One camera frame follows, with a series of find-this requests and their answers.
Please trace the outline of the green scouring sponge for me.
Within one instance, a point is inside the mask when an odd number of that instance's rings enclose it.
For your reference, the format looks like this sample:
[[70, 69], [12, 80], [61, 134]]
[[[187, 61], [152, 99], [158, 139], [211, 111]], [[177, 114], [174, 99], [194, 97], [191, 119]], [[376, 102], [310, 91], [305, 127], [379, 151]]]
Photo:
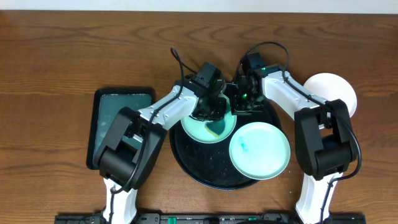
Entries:
[[218, 121], [209, 121], [205, 124], [205, 129], [212, 134], [214, 137], [218, 138], [222, 135], [225, 130], [225, 121], [223, 119]]

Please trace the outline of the white plate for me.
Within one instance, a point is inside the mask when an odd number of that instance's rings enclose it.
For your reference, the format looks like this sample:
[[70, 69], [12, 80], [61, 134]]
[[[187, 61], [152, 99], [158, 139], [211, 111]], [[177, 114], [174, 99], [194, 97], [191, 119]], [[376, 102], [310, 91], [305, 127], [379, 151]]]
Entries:
[[350, 118], [357, 109], [357, 97], [354, 88], [344, 78], [333, 73], [318, 73], [310, 77], [304, 87], [310, 92], [329, 101], [340, 99], [348, 107]]

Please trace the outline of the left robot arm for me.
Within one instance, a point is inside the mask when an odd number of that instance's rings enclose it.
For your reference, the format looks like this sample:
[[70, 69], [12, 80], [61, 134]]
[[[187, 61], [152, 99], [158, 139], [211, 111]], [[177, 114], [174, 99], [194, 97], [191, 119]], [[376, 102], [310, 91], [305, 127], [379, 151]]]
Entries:
[[225, 113], [223, 80], [212, 84], [183, 78], [168, 95], [137, 111], [123, 107], [113, 119], [93, 165], [99, 169], [107, 189], [102, 217], [106, 223], [131, 223], [136, 216], [136, 195], [154, 168], [167, 131], [180, 120], [195, 115], [200, 106], [202, 120], [218, 120]]

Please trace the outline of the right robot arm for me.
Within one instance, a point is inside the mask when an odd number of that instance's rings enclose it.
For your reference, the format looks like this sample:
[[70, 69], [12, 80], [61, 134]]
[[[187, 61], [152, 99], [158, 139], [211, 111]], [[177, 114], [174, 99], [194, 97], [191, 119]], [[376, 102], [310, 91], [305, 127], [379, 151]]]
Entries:
[[234, 78], [238, 92], [233, 111], [252, 113], [254, 100], [271, 100], [294, 121], [295, 154], [304, 172], [295, 205], [297, 223], [365, 223], [362, 215], [332, 215], [329, 205], [339, 180], [361, 150], [351, 117], [357, 98], [353, 87], [333, 73], [318, 73], [304, 85], [280, 65], [245, 65]]

